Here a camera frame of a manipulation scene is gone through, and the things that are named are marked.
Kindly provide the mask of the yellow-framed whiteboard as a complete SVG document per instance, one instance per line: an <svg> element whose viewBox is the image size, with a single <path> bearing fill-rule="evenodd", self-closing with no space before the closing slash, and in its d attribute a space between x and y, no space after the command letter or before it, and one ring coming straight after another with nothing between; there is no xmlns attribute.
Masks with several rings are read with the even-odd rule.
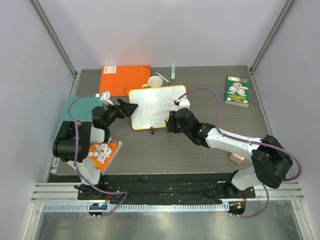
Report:
<svg viewBox="0 0 320 240"><path fill-rule="evenodd" d="M136 131L151 127L164 128L169 112L178 110L174 100L187 98L186 92L184 85L130 90L129 102L138 104L138 108L131 115L132 128Z"/></svg>

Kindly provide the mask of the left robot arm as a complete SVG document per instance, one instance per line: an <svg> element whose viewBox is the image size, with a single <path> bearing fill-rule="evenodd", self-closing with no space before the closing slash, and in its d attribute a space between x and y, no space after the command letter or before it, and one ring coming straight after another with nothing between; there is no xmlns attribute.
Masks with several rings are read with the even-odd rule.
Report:
<svg viewBox="0 0 320 240"><path fill-rule="evenodd" d="M52 146L53 155L72 166L82 184L90 186L89 194L97 200L106 195L107 188L102 184L101 171L90 160L90 146L106 144L111 135L110 125L117 119L130 117L139 106L120 98L117 102L107 107L94 107L91 121L63 121Z"/></svg>

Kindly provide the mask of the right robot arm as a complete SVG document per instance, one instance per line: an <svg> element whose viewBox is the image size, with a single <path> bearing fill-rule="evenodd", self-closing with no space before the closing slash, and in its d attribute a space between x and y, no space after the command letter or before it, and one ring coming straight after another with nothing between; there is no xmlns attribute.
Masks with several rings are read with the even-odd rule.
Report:
<svg viewBox="0 0 320 240"><path fill-rule="evenodd" d="M233 198L257 185L279 188L293 165L275 137L252 138L220 130L213 124L199 122L187 108L170 111L165 125L168 132L182 133L195 145L224 150L252 162L251 167L235 171L227 180L225 190Z"/></svg>

